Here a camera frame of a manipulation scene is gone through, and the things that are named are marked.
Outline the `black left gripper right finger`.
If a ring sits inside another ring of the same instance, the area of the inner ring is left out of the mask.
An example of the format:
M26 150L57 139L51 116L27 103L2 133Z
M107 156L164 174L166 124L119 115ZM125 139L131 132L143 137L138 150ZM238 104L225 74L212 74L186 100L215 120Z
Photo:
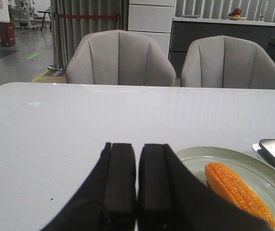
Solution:
M138 167L140 231L270 231L200 182L167 144L145 144Z

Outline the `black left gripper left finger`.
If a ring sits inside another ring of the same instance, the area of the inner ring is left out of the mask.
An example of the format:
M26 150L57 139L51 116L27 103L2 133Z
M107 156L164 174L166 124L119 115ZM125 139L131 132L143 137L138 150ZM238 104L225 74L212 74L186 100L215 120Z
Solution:
M136 161L131 144L107 143L91 173L45 231L132 231Z

